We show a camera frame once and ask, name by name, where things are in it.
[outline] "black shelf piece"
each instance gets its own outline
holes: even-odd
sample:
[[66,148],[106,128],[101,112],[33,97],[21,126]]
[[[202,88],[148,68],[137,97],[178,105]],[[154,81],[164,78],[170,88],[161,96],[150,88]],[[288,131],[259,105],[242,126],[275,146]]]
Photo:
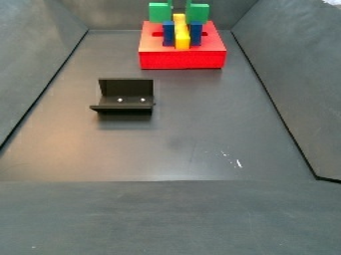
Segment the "black shelf piece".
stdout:
[[99,79],[102,99],[91,109],[99,113],[152,112],[156,105],[154,80]]

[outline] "gray wall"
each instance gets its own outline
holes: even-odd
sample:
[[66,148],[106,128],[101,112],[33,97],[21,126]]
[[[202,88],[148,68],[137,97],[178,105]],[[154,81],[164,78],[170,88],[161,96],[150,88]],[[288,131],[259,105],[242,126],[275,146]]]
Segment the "gray wall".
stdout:
[[0,0],[0,145],[87,27],[54,0]]
[[341,11],[321,0],[261,0],[233,28],[303,152],[341,179]]
[[[91,29],[142,29],[149,3],[168,0],[59,0]],[[194,0],[210,5],[210,18],[220,29],[230,29],[259,0]],[[174,0],[177,9],[184,0]]]

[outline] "gray floor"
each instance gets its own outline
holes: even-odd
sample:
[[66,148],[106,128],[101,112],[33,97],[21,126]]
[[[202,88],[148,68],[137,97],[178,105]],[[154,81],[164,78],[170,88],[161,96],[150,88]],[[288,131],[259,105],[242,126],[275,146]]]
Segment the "gray floor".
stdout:
[[[2,255],[340,254],[340,185],[313,179],[222,37],[222,71],[170,72],[140,70],[138,32],[87,36],[2,151]],[[89,109],[122,76],[158,81],[150,122]],[[224,181],[110,181],[134,179]]]
[[[93,31],[2,151],[0,180],[313,179],[230,35],[222,70],[142,71],[140,31]],[[149,121],[99,118],[98,78],[156,79]]]
[[0,252],[339,255],[340,195],[317,181],[3,182]]

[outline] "scratch mark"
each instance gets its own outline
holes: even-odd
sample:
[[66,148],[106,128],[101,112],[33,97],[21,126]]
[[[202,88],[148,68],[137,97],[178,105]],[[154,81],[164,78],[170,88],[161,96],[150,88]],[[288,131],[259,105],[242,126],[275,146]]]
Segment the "scratch mark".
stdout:
[[237,160],[237,164],[238,164],[240,168],[242,168],[242,165],[241,165],[241,163],[240,163],[240,160]]

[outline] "yellow block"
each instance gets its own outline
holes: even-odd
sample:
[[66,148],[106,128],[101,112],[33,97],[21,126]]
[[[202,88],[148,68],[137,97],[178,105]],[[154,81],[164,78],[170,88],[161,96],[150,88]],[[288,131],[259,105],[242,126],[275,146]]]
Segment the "yellow block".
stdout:
[[184,13],[174,13],[173,14],[174,22],[186,23],[186,16]]
[[174,29],[176,29],[176,48],[188,50],[190,47],[190,36],[186,25],[186,16],[184,13],[173,14]]
[[189,33],[176,35],[176,48],[178,50],[188,50],[190,46],[190,36]]

